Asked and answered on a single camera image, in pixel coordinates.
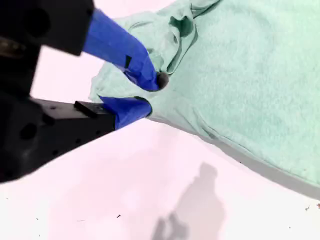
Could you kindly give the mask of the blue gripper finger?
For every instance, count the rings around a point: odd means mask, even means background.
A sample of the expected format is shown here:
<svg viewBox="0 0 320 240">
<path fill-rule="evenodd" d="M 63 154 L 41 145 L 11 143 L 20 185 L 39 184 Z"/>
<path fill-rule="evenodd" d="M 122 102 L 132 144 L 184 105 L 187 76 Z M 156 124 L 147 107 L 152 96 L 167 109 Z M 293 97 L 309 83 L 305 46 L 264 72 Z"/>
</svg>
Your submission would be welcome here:
<svg viewBox="0 0 320 240">
<path fill-rule="evenodd" d="M 40 111 L 32 124 L 33 164 L 46 164 L 152 113 L 150 103 L 141 97 L 101 100 L 101 103 L 36 100 Z"/>
<path fill-rule="evenodd" d="M 155 70 L 146 47 L 92 0 L 16 0 L 27 39 L 79 56 L 87 53 L 116 66 L 135 85 L 150 92 L 169 82 Z"/>
</svg>

